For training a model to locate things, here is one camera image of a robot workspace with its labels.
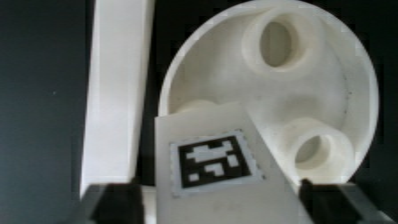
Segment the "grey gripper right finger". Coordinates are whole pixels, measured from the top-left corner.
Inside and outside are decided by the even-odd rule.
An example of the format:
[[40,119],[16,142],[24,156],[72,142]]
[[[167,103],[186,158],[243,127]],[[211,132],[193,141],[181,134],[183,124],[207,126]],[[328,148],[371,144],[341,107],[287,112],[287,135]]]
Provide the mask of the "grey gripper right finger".
[[300,181],[300,202],[314,224],[385,224],[376,206],[353,183]]

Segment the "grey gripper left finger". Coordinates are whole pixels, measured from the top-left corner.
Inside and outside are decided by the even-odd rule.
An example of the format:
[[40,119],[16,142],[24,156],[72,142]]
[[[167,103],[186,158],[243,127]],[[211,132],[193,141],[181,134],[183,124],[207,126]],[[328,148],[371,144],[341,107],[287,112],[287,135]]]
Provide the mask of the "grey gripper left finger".
[[135,182],[88,186],[69,224],[145,224],[142,187]]

